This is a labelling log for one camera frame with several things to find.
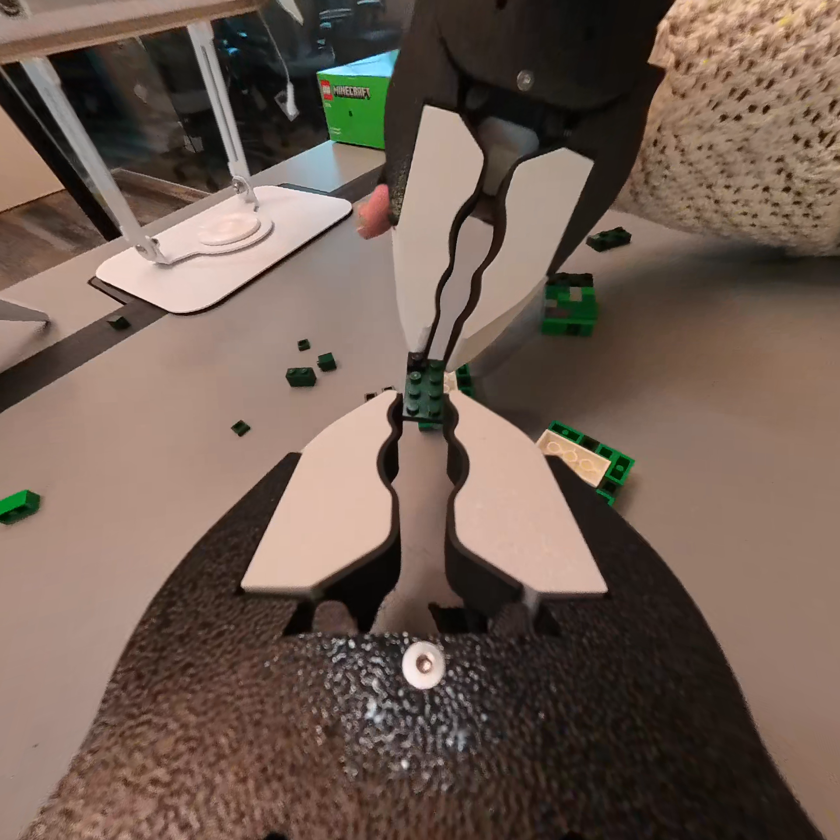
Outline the white book stand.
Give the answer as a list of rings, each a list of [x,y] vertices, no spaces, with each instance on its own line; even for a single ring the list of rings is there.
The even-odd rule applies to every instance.
[[[253,186],[211,22],[265,2],[2,2],[2,64],[21,64],[115,217],[127,248],[96,280],[167,313],[203,312],[231,297],[351,213],[343,198],[293,186]],[[49,58],[73,49],[186,28],[227,157],[233,194],[158,236],[146,234],[70,104]]]

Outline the scattered small dark lego pieces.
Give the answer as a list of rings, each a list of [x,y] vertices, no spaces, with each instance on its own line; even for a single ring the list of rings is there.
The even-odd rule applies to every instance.
[[[123,331],[129,329],[132,324],[124,316],[118,316],[107,320],[107,324],[116,331]],[[337,362],[330,353],[323,353],[317,358],[317,366],[320,372],[328,373],[338,369]],[[317,384],[318,377],[314,368],[311,366],[290,367],[286,372],[287,383],[292,388],[309,388]],[[243,437],[250,431],[250,426],[246,421],[240,419],[233,426],[232,431],[238,436]]]

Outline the green cardboard lego box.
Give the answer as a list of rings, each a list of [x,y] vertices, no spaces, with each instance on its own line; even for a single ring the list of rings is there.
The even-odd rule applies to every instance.
[[[386,93],[398,53],[394,49],[318,72],[332,142],[384,150]]]

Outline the bright green lego brick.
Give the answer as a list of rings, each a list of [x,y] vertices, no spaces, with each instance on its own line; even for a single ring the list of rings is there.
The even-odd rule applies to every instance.
[[[15,524],[34,515],[39,511],[40,504],[40,495],[32,490],[21,490],[1,499],[1,524]]]

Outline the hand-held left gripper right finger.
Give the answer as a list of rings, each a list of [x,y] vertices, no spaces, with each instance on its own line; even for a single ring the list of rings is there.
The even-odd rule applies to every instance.
[[[519,604],[601,600],[607,582],[548,458],[507,419],[446,395],[446,579],[487,622]]]

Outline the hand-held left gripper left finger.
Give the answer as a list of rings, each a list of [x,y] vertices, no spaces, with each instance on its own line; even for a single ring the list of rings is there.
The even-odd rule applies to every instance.
[[[240,582],[250,595],[343,604],[369,632],[401,573],[393,480],[403,396],[383,391],[325,427],[300,452]]]

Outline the dark green lego assembly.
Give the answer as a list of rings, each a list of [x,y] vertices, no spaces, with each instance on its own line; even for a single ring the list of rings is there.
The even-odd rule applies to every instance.
[[[438,431],[442,426],[445,372],[443,361],[428,358],[421,371],[409,371],[406,367],[403,418],[422,431]]]

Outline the person's right forearm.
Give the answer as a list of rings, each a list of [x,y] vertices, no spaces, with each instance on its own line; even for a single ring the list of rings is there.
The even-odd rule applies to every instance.
[[[838,256],[839,2],[680,1],[619,212]]]

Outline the person's right hand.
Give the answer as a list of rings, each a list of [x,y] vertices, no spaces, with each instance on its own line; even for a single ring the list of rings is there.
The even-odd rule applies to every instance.
[[[389,187],[377,185],[366,201],[358,206],[357,232],[365,240],[382,236],[393,227]]]

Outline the green lego block dark studs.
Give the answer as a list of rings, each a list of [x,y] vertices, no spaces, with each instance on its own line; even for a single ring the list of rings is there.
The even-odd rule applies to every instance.
[[[555,272],[544,286],[541,334],[589,338],[599,318],[592,273]]]

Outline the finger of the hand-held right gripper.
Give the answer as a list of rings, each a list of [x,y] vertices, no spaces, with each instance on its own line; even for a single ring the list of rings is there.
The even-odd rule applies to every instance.
[[[561,148],[521,159],[511,169],[499,194],[503,204],[491,247],[472,277],[478,298],[453,330],[448,368],[482,354],[537,296],[593,165]]]
[[[453,241],[485,169],[486,156],[457,112],[423,108],[399,221],[392,229],[397,310],[410,353],[427,350],[438,320],[438,289],[454,265]]]

